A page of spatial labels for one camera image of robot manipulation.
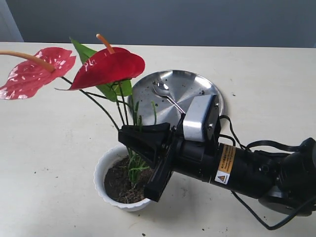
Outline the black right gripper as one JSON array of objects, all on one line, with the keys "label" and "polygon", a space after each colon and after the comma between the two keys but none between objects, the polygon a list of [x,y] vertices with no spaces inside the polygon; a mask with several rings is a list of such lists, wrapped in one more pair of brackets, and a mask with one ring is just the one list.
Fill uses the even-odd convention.
[{"label": "black right gripper", "polygon": [[136,152],[154,172],[144,187],[144,197],[159,202],[172,173],[177,172],[232,192],[239,185],[238,139],[215,131],[204,142],[189,141],[177,132],[166,152],[166,159],[158,162],[170,134],[167,122],[156,125],[124,125],[118,131],[118,141]]}]

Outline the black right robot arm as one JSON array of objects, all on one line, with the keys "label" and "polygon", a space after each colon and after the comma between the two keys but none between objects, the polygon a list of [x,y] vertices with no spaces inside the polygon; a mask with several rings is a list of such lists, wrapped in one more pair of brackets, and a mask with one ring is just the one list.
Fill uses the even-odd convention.
[{"label": "black right robot arm", "polygon": [[299,146],[271,140],[247,146],[219,142],[219,122],[200,129],[199,141],[182,124],[125,125],[118,140],[135,151],[154,171],[144,188],[146,198],[159,201],[173,172],[257,199],[287,215],[309,216],[316,209],[316,142]]}]

